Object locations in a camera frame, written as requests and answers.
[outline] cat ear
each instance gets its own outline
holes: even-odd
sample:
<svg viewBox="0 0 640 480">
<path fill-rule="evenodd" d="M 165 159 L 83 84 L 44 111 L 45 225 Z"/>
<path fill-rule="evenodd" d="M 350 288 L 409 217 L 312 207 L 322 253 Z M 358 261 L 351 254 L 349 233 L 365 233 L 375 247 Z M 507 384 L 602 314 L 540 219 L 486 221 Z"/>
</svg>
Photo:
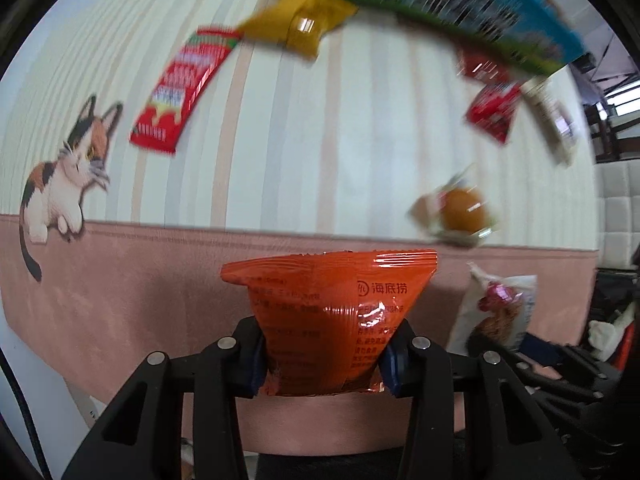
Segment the cat ear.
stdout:
<svg viewBox="0 0 640 480">
<path fill-rule="evenodd" d="M 88 119 L 89 117 L 93 117 L 94 108 L 95 108 L 95 94 L 91 95 L 91 97 L 89 97 L 86 100 L 86 102 L 84 103 L 84 106 L 82 106 L 82 110 L 80 110 L 80 115 L 78 115 L 78 120 L 76 122 L 79 123 L 83 119 Z"/>
<path fill-rule="evenodd" d="M 107 137 L 109 137 L 116 129 L 121 115 L 122 103 L 118 101 L 117 103 L 111 105 L 111 107 L 100 118 L 100 120 L 102 121 L 102 126 L 104 126 L 104 129 L 107 132 Z"/>
</svg>

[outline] table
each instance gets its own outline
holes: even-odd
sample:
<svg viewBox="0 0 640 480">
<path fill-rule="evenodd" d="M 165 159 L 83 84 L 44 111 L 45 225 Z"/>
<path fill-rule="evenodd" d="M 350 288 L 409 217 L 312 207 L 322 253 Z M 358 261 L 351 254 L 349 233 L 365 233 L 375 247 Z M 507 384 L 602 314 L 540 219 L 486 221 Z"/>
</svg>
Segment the table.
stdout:
<svg viewBox="0 0 640 480">
<path fill-rule="evenodd" d="M 217 278 L 224 261 L 431 244 L 409 208 L 473 164 L 500 224 L 489 240 L 496 248 L 441 249 L 430 310 L 412 314 L 417 330 L 446 343 L 464 261 L 475 259 L 489 272 L 541 276 L 532 328 L 575 342 L 595 262 L 596 193 L 586 122 L 565 70 L 551 85 L 581 137 L 568 169 L 553 163 L 524 106 L 504 148 L 466 124 L 480 86 L 456 75 L 449 41 L 370 10 L 324 38 L 315 63 L 264 45 L 236 48 L 174 157 L 129 144 L 130 126 L 188 35 L 203 23 L 238 23 L 269 1 L 99 0 L 51 33 L 18 92 L 0 151 L 0 286 L 10 326 L 66 378 L 108 401 L 146 353 L 197 351 L 248 314 L 243 292 Z M 110 187 L 85 193 L 79 240 L 68 244 L 51 230 L 45 246 L 30 245 L 43 269 L 36 283 L 18 243 L 24 181 L 35 164 L 55 158 L 92 93 L 100 113 L 124 103 L 106 163 Z M 391 399 L 261 402 L 241 416 L 251 449 L 263 452 L 283 450 L 258 421 L 274 416 L 293 431 L 286 415 L 302 405 L 311 419 L 353 434 L 329 444 L 322 433 L 306 434 L 292 444 L 290 433 L 293 454 L 381 449 L 404 434 L 407 405 Z M 355 438 L 380 411 L 389 414 L 376 418 L 386 433 Z"/>
</svg>

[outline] cat tail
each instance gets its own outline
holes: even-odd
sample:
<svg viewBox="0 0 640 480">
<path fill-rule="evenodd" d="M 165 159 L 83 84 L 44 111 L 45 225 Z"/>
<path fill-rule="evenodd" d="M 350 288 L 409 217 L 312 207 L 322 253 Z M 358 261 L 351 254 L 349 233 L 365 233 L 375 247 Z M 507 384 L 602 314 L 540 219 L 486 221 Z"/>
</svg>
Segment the cat tail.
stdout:
<svg viewBox="0 0 640 480">
<path fill-rule="evenodd" d="M 20 248 L 22 250 L 22 257 L 24 258 L 24 263 L 27 265 L 27 269 L 29 269 L 29 272 L 38 283 L 41 282 L 42 269 L 40 269 L 37 261 L 29 254 L 27 244 L 24 242 L 24 204 L 20 205 Z"/>
</svg>

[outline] orange snack packet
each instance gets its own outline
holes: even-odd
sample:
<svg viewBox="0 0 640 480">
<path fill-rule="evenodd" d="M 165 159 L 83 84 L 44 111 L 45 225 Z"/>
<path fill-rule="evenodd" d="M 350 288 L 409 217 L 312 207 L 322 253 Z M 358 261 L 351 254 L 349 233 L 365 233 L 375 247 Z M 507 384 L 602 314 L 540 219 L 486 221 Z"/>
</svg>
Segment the orange snack packet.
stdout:
<svg viewBox="0 0 640 480">
<path fill-rule="evenodd" d="M 434 250 L 293 254 L 225 264 L 264 333 L 263 391 L 309 396 L 367 390 L 376 361 L 433 276 Z"/>
</svg>

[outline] cat head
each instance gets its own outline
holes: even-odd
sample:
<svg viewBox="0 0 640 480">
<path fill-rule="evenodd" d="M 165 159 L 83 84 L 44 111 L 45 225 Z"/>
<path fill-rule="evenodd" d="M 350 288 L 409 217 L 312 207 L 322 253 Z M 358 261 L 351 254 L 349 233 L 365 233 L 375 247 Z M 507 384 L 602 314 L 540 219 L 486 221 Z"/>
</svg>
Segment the cat head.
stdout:
<svg viewBox="0 0 640 480">
<path fill-rule="evenodd" d="M 104 171 L 111 134 L 122 115 L 122 103 L 116 102 L 102 115 L 94 115 L 95 95 L 87 99 L 71 130 L 58 160 L 66 177 L 78 187 L 97 182 L 106 189 L 109 177 Z"/>
</svg>

